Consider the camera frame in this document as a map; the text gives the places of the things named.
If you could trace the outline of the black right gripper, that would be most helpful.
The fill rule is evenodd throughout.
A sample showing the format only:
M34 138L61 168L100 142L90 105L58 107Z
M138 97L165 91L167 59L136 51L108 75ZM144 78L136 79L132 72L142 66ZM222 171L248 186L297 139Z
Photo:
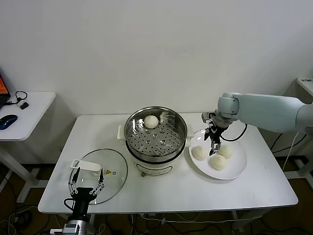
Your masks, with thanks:
M211 140L209 156L219 152L221 147L221 136L226 128L218 127L215 123L210 123L208 129L204 133L204 141L208 138Z

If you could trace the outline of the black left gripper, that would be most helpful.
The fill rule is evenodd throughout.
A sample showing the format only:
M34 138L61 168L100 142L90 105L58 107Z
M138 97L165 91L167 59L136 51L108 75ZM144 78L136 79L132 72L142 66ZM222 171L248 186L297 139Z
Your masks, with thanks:
M76 187L80 167L77 168L72 178L68 182L70 195L74 200L73 215L86 215L89 208L89 203L95 199L102 189L105 187L103 169L100 171L98 184L96 188Z

